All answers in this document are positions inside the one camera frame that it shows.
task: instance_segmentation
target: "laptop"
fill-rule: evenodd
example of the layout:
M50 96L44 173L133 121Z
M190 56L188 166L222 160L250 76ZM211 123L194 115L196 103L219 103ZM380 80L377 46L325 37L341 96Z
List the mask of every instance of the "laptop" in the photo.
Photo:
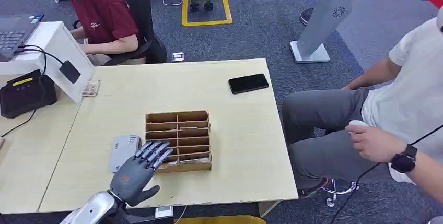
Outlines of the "laptop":
M0 62L14 58L14 52L24 44L44 15L0 16Z

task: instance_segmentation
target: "black watch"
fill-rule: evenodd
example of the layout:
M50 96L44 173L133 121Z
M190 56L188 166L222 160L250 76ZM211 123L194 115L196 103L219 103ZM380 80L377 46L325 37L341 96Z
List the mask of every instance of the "black watch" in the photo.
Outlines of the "black watch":
M415 168L415 155L417 148L407 145L406 150L401 154L394 155L391 160L391 167L400 173L409 173Z

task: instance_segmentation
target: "laptop keyboard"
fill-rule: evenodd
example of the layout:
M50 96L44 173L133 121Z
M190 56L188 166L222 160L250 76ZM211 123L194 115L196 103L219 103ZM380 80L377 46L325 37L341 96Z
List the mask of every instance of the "laptop keyboard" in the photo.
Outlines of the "laptop keyboard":
M8 51L15 47L25 31L0 31L0 51Z

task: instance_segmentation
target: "white stand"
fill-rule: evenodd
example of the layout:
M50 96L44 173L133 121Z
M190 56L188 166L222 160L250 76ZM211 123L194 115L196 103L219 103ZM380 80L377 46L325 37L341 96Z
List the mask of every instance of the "white stand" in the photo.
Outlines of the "white stand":
M310 56L304 58L301 57L300 52L298 51L297 41L291 41L291 50L295 62L297 63L328 62L330 60L329 54L323 44L321 44Z
M329 61L329 55L322 43L351 10L351 0L318 0L300 39L290 43L295 61L297 63Z

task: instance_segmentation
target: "black smartphone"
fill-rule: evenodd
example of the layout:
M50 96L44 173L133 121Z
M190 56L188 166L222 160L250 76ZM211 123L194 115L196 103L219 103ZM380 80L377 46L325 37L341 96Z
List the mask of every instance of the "black smartphone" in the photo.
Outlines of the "black smartphone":
M269 87L264 74L254 74L229 80L229 86L233 94L254 91Z

